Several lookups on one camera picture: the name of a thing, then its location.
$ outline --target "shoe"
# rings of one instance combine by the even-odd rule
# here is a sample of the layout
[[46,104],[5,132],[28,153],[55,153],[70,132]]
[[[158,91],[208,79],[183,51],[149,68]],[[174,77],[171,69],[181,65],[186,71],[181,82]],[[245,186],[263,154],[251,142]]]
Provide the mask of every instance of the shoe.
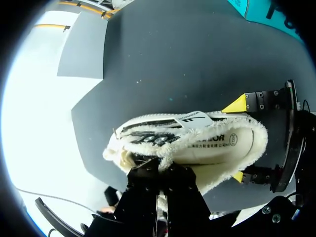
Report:
[[[161,158],[160,170],[173,162],[190,166],[199,191],[205,194],[252,165],[267,142],[265,127],[247,114],[153,114],[131,119],[116,129],[103,157],[126,174],[150,156]],[[144,158],[136,159],[135,154]]]

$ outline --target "screw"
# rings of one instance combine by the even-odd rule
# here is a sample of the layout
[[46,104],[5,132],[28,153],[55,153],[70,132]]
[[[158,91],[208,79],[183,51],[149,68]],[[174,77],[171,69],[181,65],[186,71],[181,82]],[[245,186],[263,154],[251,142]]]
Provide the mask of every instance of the screw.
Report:
[[263,214],[267,215],[271,213],[271,208],[269,206],[264,206],[261,211]]
[[272,217],[273,223],[279,223],[281,221],[281,216],[279,214],[274,214]]

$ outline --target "brand logo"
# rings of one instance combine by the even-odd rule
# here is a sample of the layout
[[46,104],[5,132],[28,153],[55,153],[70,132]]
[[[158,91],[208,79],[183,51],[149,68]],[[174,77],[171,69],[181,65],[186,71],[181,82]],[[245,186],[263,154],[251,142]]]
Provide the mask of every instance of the brand logo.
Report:
[[232,134],[230,137],[229,137],[229,143],[230,145],[233,147],[237,144],[237,141],[238,141],[238,137],[236,134]]
[[183,122],[192,122],[193,119],[204,119],[205,117],[193,117],[193,118],[186,118],[182,119]]

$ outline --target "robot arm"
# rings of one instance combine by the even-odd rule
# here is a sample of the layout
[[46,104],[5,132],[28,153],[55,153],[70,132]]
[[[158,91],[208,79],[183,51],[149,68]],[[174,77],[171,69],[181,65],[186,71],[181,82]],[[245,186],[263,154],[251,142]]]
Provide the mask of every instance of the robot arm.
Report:
[[[230,112],[261,113],[270,109],[286,109],[286,156],[282,167],[275,169],[250,166],[243,171],[244,182],[271,185],[273,192],[282,192],[295,175],[295,205],[286,197],[278,196],[249,219],[232,227],[235,213],[209,220],[210,211],[196,186],[196,176],[189,167],[172,164],[164,172],[158,171],[160,160],[149,161],[128,174],[128,184],[115,212],[106,218],[93,215],[94,220],[85,237],[98,236],[156,236],[158,195],[166,197],[168,235],[171,237],[215,234],[291,235],[300,225],[310,226],[306,219],[315,211],[316,177],[316,116],[297,107],[295,86],[287,81],[279,91],[261,91],[244,94],[242,108]],[[64,236],[82,236],[63,223],[42,201],[37,207],[46,219]]]

